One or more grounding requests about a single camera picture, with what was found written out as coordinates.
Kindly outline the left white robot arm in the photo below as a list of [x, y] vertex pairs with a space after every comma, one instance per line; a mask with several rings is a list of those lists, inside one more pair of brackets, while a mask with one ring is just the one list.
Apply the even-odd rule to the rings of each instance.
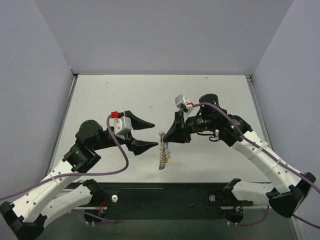
[[88, 172], [100, 159], [98, 150], [125, 145], [138, 156], [158, 145], [156, 142], [137, 140], [132, 130], [154, 128], [153, 123], [136, 117], [131, 111], [112, 112], [107, 129], [95, 120], [86, 120], [75, 135], [75, 144], [63, 156], [56, 167], [38, 184], [23, 190], [20, 198], [5, 201], [0, 213], [19, 240], [35, 240], [54, 220], [84, 205], [105, 207], [115, 203], [117, 194], [108, 194], [94, 179], [85, 180], [74, 190], [58, 196], [69, 184]]

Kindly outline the yellow tagged key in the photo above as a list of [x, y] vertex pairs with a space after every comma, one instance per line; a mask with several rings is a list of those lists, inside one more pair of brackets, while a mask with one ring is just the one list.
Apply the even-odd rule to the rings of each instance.
[[165, 154], [164, 157], [163, 157], [163, 161], [164, 161], [165, 163], [167, 163], [167, 162], [169, 161], [169, 159], [170, 159], [170, 154], [169, 154], [169, 153], [168, 153], [168, 154]]

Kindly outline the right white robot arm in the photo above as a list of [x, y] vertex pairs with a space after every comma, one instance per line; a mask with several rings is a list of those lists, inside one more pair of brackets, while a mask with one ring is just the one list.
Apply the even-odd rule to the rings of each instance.
[[243, 118], [221, 108], [216, 94], [203, 95], [197, 104], [180, 94], [175, 105], [179, 110], [163, 138], [165, 143], [186, 144], [192, 134], [211, 132], [214, 141], [238, 151], [268, 178], [268, 183], [233, 179], [224, 191], [235, 200], [268, 205], [279, 215], [291, 218], [316, 187], [312, 173], [303, 173], [284, 161]]

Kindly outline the silver round keyring disc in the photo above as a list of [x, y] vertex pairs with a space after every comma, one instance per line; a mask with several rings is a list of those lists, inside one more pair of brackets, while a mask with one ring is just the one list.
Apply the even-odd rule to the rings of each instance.
[[170, 154], [170, 150], [169, 150], [169, 144], [167, 142], [164, 142], [164, 137], [166, 135], [166, 133], [164, 131], [160, 131], [158, 133], [159, 135], [159, 167], [158, 169], [161, 171], [161, 170], [164, 170], [167, 163], [168, 162], [164, 162], [163, 161], [163, 157], [164, 155], [166, 154]]

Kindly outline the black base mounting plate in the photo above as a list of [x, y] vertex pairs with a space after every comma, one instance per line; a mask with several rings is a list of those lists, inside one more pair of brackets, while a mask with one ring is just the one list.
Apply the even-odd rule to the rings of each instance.
[[215, 220], [222, 209], [251, 207], [223, 191], [225, 183], [101, 183], [109, 220]]

